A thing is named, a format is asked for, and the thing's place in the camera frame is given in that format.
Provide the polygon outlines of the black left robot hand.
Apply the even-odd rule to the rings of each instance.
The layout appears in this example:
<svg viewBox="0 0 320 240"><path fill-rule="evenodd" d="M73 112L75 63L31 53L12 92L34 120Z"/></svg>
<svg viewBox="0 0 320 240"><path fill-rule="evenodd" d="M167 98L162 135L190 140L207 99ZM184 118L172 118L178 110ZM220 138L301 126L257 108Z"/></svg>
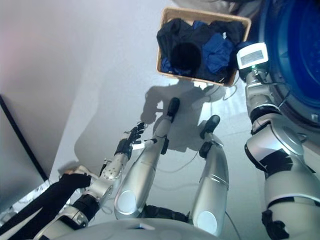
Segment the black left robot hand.
<svg viewBox="0 0 320 240"><path fill-rule="evenodd" d="M124 131L114 155L125 154L130 159L134 146L144 144L144 147L146 147L158 142L156 138L142 140L144 131L145 123L143 121L138 122L131 130Z"/></svg>

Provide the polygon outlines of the right robot hand white back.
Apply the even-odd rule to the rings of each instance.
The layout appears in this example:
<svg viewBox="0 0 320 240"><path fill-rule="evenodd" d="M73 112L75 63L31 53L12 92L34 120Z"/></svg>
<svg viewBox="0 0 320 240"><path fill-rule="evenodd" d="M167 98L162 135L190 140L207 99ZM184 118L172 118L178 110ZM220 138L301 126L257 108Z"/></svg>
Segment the right robot hand white back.
<svg viewBox="0 0 320 240"><path fill-rule="evenodd" d="M250 44L237 52L236 60L239 70L267 63L269 61L267 45L264 42Z"/></svg>

